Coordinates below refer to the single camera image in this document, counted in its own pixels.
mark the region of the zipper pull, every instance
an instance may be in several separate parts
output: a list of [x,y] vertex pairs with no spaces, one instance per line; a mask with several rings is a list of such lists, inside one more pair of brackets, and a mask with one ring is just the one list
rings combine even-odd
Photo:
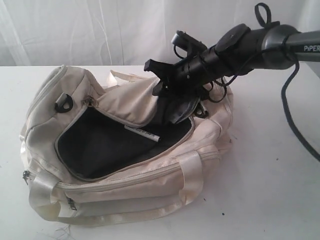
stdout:
[[98,107],[98,101],[91,95],[87,95],[83,100],[82,103],[86,105],[89,108],[97,108]]
[[27,179],[30,177],[30,171],[24,171],[22,174],[22,178],[24,179],[25,183],[28,185]]
[[75,201],[73,201],[70,197],[67,197],[67,196],[66,196],[66,200],[67,200],[67,202],[68,202],[68,204],[69,204],[69,206],[70,206],[70,209],[76,211],[77,208],[76,208],[76,203],[75,203]]

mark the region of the cream duffel bag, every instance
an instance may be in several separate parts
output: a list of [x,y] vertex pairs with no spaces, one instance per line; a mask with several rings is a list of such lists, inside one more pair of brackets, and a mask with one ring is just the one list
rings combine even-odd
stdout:
[[[20,136],[29,203],[43,219],[88,226],[144,221],[199,195],[231,147],[232,92],[219,103],[202,101],[206,118],[162,124],[154,121],[161,116],[152,95],[158,82],[111,71],[112,86],[104,89],[86,69],[61,66],[49,75]],[[222,95],[219,86],[210,92]]]

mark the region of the bag opening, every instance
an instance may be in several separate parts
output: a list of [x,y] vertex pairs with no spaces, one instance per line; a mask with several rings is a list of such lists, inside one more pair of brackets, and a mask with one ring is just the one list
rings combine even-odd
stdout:
[[168,150],[192,128],[189,118],[178,124],[148,124],[142,128],[160,137],[158,142],[89,107],[57,140],[60,161],[82,179],[97,179]]

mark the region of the white curtain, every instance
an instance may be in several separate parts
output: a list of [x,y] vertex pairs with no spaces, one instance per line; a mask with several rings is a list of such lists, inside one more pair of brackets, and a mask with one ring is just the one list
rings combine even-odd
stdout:
[[[171,39],[186,31],[208,47],[230,28],[260,28],[262,0],[0,0],[0,66],[174,63]],[[320,29],[319,0],[263,0],[272,19]]]

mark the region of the white table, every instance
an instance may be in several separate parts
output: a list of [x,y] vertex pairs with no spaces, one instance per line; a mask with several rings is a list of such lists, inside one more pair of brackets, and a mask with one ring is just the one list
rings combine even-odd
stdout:
[[[102,84],[109,70],[137,75],[142,66],[88,66]],[[18,135],[34,94],[53,66],[0,67],[0,239],[51,240],[64,226],[29,206]],[[293,69],[254,70],[232,85],[234,146],[201,196],[167,217],[130,224],[71,227],[75,240],[320,239],[320,163],[289,128],[280,98]],[[302,64],[288,90],[296,125],[320,151],[320,80]]]

